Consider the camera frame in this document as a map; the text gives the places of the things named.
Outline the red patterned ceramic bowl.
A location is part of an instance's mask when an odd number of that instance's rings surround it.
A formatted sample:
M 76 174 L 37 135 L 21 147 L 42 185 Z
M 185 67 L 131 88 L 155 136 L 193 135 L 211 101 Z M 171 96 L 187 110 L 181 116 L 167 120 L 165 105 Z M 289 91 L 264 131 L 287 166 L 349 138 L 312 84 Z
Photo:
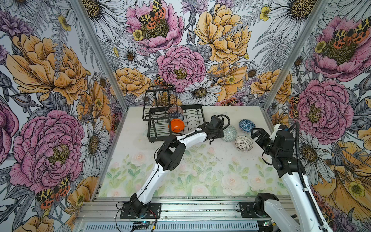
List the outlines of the red patterned ceramic bowl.
M 172 113 L 180 113 L 180 114 L 183 114 L 183 109 L 181 106 L 178 106 L 178 105 L 173 105 L 169 108 L 168 110 L 168 113 L 169 114 L 172 114 Z

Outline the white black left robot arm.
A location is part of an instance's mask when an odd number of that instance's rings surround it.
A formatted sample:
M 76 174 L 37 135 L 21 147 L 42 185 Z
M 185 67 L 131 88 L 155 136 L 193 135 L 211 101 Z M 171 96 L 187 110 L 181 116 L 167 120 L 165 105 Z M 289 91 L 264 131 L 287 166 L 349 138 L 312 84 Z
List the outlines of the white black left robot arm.
M 144 185 L 130 197 L 128 212 L 137 218 L 142 218 L 148 211 L 155 191 L 161 185 L 166 175 L 181 162 L 185 151 L 194 145 L 205 141 L 212 143 L 215 139 L 224 137 L 224 130 L 230 126 L 231 120 L 226 115 L 214 115 L 210 122 L 205 122 L 197 129 L 181 136 L 171 135 L 154 152 L 156 164 Z

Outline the orange plastic bowl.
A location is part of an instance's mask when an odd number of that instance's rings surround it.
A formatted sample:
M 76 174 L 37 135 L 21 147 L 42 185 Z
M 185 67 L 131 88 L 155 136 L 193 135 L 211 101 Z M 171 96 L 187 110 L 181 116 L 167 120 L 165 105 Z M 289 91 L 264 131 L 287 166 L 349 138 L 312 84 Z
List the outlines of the orange plastic bowl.
M 172 119 L 170 129 L 174 133 L 181 133 L 185 128 L 185 124 L 181 119 Z

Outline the white brown lattice bowl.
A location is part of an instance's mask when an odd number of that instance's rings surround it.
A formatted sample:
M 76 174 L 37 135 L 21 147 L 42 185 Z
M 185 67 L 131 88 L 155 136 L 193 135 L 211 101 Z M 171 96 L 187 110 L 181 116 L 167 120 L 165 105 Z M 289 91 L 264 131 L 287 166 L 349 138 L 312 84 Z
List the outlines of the white brown lattice bowl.
M 238 136 L 235 139 L 235 145 L 240 151 L 250 151 L 253 149 L 253 141 L 246 136 Z

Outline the dark blue patterned bowl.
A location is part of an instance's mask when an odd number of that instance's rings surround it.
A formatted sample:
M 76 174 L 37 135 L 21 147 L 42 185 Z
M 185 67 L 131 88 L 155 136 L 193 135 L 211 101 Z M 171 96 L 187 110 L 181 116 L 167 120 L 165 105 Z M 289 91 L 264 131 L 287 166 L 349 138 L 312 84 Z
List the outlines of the dark blue patterned bowl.
M 255 127 L 254 122 L 248 119 L 243 119 L 239 122 L 239 128 L 245 133 L 250 133 Z

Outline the left aluminium corner post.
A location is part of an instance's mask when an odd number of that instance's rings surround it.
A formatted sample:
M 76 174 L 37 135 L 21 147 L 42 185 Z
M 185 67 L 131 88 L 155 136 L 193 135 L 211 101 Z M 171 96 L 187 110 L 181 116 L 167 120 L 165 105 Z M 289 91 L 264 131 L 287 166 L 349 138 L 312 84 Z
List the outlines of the left aluminium corner post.
M 75 13 L 84 30 L 84 33 L 86 34 L 90 44 L 92 45 L 95 54 L 97 55 L 97 58 L 113 88 L 113 91 L 116 94 L 116 97 L 120 103 L 121 108 L 123 109 L 124 112 L 127 112 L 128 104 L 125 100 L 125 97 L 122 94 L 120 86 L 118 85 L 118 82 L 114 76 L 114 71 L 112 70 L 112 67 L 104 53 L 99 38 L 90 22 L 90 19 L 88 17 L 88 14 L 84 8 L 82 1 L 71 1 L 71 5 L 72 8 L 75 10 Z

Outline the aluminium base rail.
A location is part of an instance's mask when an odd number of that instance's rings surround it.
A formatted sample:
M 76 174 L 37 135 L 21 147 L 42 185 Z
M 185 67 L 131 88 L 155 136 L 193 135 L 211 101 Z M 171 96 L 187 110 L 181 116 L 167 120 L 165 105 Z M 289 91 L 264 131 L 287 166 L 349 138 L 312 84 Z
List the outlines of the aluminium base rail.
M 242 218 L 237 209 L 240 202 L 252 198 L 231 199 L 156 199 L 161 203 L 159 219 L 120 219 L 124 202 L 95 201 L 82 208 L 74 232 L 281 232 L 269 216 Z M 280 198 L 283 208 L 296 220 L 299 218 L 290 198 Z M 150 226 L 133 222 L 155 221 Z

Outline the blue floral ceramic bowl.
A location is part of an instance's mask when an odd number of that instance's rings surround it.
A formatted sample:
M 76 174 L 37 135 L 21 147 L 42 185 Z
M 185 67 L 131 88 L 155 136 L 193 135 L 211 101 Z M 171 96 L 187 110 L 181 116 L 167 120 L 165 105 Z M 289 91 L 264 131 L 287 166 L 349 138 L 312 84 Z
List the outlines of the blue floral ceramic bowl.
M 174 117 L 175 117 L 175 119 L 180 119 L 181 121 L 184 120 L 184 116 L 179 112 L 175 112 Z

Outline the green circuit board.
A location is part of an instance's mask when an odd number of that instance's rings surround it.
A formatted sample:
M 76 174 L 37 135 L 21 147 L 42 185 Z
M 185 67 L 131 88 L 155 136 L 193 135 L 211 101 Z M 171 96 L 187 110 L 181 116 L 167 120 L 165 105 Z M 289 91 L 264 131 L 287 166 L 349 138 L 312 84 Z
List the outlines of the green circuit board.
M 155 221 L 137 221 L 133 222 L 133 227 L 135 226 L 147 226 L 150 227 L 155 223 Z

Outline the aluminium corner post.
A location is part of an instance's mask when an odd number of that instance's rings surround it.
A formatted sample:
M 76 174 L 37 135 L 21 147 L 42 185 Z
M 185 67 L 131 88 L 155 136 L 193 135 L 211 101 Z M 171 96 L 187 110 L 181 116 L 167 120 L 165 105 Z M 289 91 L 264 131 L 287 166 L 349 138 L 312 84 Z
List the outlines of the aluminium corner post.
M 124 112 L 127 112 L 128 104 L 125 100 L 125 97 L 122 94 L 120 86 L 118 85 L 118 82 L 114 76 L 114 71 L 112 70 L 112 67 L 104 53 L 99 38 L 90 22 L 90 19 L 88 17 L 88 14 L 84 8 L 82 1 L 71 1 L 71 5 L 72 8 L 75 10 L 75 13 L 84 30 L 84 33 L 86 34 L 90 44 L 92 45 L 95 54 L 97 55 L 97 58 L 113 88 L 113 91 L 116 94 L 116 97 L 120 103 L 121 108 L 123 109 Z
M 300 48 L 304 46 L 306 40 L 312 33 L 312 30 L 317 26 L 318 21 L 320 20 L 320 17 L 322 16 L 328 2 L 329 1 L 327 0 L 320 0 L 317 1 L 316 4 L 314 5 L 314 8 L 309 15 L 308 21 L 304 24 L 303 31 L 298 34 L 298 38 L 294 43 L 287 60 L 285 61 L 275 83 L 272 86 L 272 89 L 270 90 L 269 94 L 267 95 L 267 98 L 265 99 L 262 105 L 263 110 L 267 110 L 272 100 L 276 97 L 287 75 L 289 74 L 296 57 L 300 53 Z

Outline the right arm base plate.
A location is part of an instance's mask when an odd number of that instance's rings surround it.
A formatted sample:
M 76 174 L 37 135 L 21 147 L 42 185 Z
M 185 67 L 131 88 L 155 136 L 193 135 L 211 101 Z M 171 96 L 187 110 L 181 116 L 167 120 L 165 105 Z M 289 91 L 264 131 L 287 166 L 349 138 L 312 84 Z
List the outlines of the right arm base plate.
M 253 202 L 240 202 L 238 203 L 237 209 L 239 210 L 242 218 L 258 217 L 255 211 L 255 203 Z

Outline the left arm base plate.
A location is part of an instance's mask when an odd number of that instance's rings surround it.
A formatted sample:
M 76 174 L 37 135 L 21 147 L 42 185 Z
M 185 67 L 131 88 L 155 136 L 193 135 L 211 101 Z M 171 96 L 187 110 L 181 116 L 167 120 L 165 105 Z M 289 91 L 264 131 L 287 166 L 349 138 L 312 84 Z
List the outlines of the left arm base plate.
M 124 203 L 120 207 L 120 219 L 159 219 L 161 215 L 161 203 L 130 204 Z

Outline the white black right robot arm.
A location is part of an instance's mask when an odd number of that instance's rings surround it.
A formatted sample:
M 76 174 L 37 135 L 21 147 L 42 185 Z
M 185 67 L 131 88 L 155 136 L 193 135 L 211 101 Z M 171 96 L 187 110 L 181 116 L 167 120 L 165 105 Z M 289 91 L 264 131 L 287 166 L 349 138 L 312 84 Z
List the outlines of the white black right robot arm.
M 251 138 L 271 157 L 271 165 L 287 188 L 299 220 L 283 208 L 275 195 L 268 193 L 256 197 L 255 213 L 269 216 L 282 232 L 331 232 L 299 158 L 299 133 L 277 125 L 272 134 L 263 128 L 253 128 Z

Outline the green patterned ceramic bowl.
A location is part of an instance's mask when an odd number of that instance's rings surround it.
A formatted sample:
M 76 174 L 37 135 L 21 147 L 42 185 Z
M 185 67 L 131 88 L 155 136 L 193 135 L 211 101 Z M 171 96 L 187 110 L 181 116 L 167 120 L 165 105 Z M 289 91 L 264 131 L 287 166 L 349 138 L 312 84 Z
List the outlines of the green patterned ceramic bowl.
M 230 125 L 226 129 L 224 129 L 223 135 L 223 141 L 232 142 L 235 141 L 235 139 L 237 138 L 238 132 L 234 126 Z

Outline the right aluminium corner post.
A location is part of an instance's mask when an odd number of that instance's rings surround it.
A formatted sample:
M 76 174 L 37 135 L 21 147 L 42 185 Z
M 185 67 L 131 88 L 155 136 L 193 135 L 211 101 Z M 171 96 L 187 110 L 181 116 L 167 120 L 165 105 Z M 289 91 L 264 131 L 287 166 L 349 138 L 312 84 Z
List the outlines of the right aluminium corner post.
M 314 8 L 309 15 L 308 21 L 304 24 L 303 31 L 298 34 L 298 38 L 294 43 L 287 60 L 285 61 L 275 83 L 272 86 L 272 89 L 270 90 L 269 94 L 267 95 L 267 98 L 265 99 L 262 105 L 263 110 L 267 110 L 272 100 L 276 97 L 287 75 L 289 74 L 296 57 L 300 53 L 300 48 L 304 46 L 306 40 L 312 33 L 312 30 L 317 26 L 318 21 L 320 20 L 320 17 L 322 16 L 328 2 L 329 1 L 327 0 L 320 0 L 317 1 L 316 4 L 314 5 Z

